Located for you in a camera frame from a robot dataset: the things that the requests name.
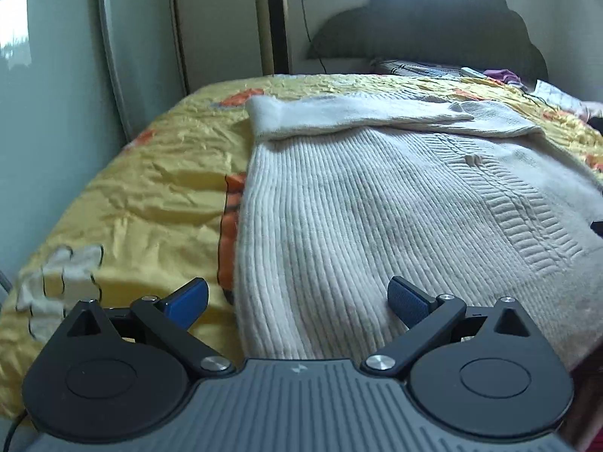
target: gray upholstered headboard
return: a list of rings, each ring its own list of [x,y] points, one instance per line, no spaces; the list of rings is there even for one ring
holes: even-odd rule
[[[542,54],[507,0],[370,0],[329,19],[312,43],[310,59],[381,57],[548,78]]]

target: power cord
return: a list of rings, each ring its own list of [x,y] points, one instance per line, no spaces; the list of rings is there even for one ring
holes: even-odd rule
[[[14,419],[13,424],[8,429],[8,433],[6,434],[6,438],[4,439],[4,447],[2,447],[2,452],[8,452],[10,449],[10,442],[13,440],[14,432],[17,431],[17,427],[21,424],[23,420],[27,417],[27,410],[23,410],[22,414],[20,414],[17,418]]]
[[[8,277],[2,273],[2,270],[0,270],[0,287],[3,288],[7,293],[13,290],[13,284],[11,284],[10,280],[8,280]]]
[[[301,9],[303,13],[303,24],[306,28],[306,35],[308,36],[308,42],[310,43],[310,47],[314,50],[316,56],[318,56],[318,60],[320,61],[320,65],[323,67],[325,75],[328,75],[327,68],[324,67],[323,59],[320,57],[318,50],[314,47],[314,44],[312,43],[312,38],[310,37],[310,31],[308,30],[308,19],[306,18],[306,4],[304,0],[301,0]]]

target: cable knit pattern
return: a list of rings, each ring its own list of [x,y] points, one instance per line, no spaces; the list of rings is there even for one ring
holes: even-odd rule
[[[400,100],[371,99],[380,117]],[[296,135],[279,141],[266,131],[283,128],[262,126],[265,104],[249,111],[262,142],[235,275],[248,356],[366,357],[405,331],[387,309],[394,275],[470,305],[517,297],[568,366],[591,349],[603,334],[603,240],[590,223],[603,198],[586,168],[493,102],[454,104],[474,117],[458,122],[341,117],[331,134],[324,123],[316,132],[320,102],[294,104],[294,117],[278,104]]]

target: sunlight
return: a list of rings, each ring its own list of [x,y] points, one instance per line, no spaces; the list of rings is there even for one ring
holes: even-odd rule
[[[0,0],[0,57],[10,70],[16,64],[31,64],[27,0]]]

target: black circular mount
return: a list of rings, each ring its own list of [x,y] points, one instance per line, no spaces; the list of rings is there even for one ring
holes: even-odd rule
[[[409,390],[429,416],[469,435],[552,430],[572,401],[572,380],[552,349],[528,340],[476,336],[437,348],[413,366]]]
[[[42,432],[111,443],[165,420],[188,384],[180,362],[155,347],[104,335],[74,337],[40,354],[23,382],[23,401]]]

